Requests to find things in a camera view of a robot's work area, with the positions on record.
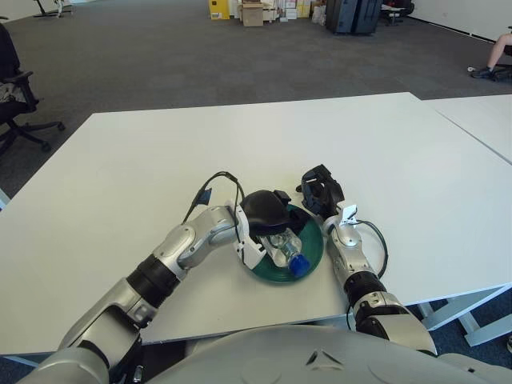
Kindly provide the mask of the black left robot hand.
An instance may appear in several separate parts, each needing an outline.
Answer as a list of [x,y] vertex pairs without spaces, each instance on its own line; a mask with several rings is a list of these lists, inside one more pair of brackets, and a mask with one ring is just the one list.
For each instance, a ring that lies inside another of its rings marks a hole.
[[258,190],[245,196],[241,207],[249,223],[250,235],[270,236],[287,229],[299,235],[310,215],[290,202],[290,196],[281,190]]

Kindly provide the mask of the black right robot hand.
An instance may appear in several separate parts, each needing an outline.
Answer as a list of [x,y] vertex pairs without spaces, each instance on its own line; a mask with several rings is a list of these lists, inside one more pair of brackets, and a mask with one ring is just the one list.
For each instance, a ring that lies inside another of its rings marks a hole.
[[337,215],[338,203],[345,200],[342,187],[323,164],[307,171],[296,191],[302,195],[302,205],[324,220]]

